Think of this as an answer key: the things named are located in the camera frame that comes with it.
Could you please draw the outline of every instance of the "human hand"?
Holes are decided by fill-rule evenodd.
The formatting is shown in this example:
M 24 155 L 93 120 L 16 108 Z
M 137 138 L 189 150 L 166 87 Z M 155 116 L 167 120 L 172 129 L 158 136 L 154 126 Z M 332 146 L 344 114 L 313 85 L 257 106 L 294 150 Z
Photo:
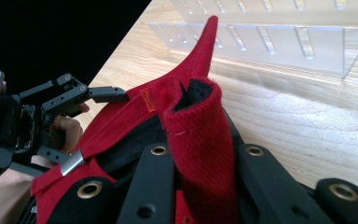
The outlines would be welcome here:
M 83 113 L 86 113 L 90 110 L 89 106 L 86 104 L 81 104 L 78 107 Z M 66 154 L 71 154 L 75 149 L 78 140 L 83 134 L 83 129 L 80 126 L 79 121 L 63 116 L 58 116 L 51 126 L 56 131 L 65 132 L 65 142 L 61 148 L 61 151 Z M 38 155 L 32 157 L 31 163 L 47 168 L 51 168 L 55 165 L 55 163 Z

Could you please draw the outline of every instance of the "brass eyelet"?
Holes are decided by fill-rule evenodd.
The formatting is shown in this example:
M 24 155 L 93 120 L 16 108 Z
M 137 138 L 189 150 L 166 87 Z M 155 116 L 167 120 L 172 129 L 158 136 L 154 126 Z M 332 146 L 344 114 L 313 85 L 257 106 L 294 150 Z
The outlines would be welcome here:
M 103 189 L 103 183 L 96 180 L 91 180 L 86 184 L 82 185 L 77 190 L 77 197 L 81 199 L 90 199 L 97 196 Z
M 350 186 L 344 184 L 332 184 L 329 186 L 329 189 L 340 199 L 350 202 L 358 200 L 358 194 Z
M 150 151 L 153 155 L 162 156 L 168 152 L 168 149 L 166 147 L 153 147 Z
M 262 156 L 264 154 L 263 150 L 258 147 L 247 147 L 246 152 L 251 156 Z

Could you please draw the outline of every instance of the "wooden surface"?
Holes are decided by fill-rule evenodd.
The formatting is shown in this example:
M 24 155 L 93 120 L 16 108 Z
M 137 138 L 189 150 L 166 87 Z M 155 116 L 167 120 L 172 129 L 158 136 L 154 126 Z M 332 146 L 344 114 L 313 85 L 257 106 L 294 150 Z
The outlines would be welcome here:
M 153 0 L 91 86 L 128 90 L 179 64 L 186 53 L 165 47 L 147 25 L 164 21 L 183 20 L 169 0 Z M 358 186 L 358 59 L 339 79 L 213 57 L 210 78 L 243 140 L 268 148 L 297 181 L 314 188 L 337 177 Z M 88 104 L 77 117 L 83 128 L 104 106 Z

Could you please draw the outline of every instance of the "red cloth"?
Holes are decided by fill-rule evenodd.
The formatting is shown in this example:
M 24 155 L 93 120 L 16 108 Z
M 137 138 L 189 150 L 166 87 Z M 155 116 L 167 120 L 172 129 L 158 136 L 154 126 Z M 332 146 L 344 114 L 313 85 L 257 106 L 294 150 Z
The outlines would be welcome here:
M 76 147 L 85 165 L 64 178 L 57 165 L 34 180 L 38 223 L 47 222 L 55 204 L 76 181 L 96 175 L 114 183 L 93 157 L 156 114 L 167 132 L 182 179 L 183 197 L 178 191 L 176 223 L 238 222 L 231 136 L 221 106 L 221 90 L 207 78 L 216 29 L 217 18 L 211 17 L 197 46 L 182 63 L 167 75 L 129 90 L 129 102 L 108 104 L 98 114 Z M 191 78 L 209 84 L 211 94 L 201 103 L 173 111 L 182 97 L 181 84 L 187 89 Z

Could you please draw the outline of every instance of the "black background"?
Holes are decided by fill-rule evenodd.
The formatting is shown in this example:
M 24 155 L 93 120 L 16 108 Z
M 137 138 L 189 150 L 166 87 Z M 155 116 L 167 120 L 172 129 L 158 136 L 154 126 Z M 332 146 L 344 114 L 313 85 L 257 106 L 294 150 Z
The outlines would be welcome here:
M 90 84 L 150 0 L 0 0 L 7 94 L 71 73 Z

